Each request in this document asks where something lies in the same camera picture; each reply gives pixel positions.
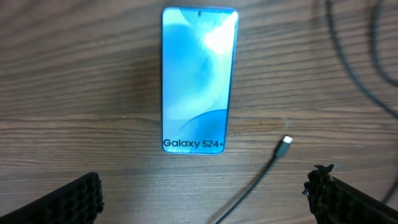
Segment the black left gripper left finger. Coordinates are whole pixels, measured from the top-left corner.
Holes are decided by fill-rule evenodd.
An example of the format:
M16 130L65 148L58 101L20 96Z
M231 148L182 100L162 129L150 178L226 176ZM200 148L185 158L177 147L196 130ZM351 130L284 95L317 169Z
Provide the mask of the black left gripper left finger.
M104 209L99 175L89 172L1 217L3 224L93 224Z

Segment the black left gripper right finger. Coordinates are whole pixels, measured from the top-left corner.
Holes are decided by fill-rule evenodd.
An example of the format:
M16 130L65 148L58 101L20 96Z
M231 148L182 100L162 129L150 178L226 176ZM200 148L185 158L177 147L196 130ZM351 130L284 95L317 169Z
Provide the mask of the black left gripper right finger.
M335 166L316 165L303 194L319 224L397 224L397 210L333 177Z

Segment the blue Galaxy S24 smartphone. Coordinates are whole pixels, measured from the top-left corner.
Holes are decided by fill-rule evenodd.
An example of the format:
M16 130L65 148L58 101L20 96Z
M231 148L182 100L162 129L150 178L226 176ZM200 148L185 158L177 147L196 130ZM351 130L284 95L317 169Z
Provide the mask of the blue Galaxy S24 smartphone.
M161 145L171 154L226 147L239 14L167 6L161 14Z

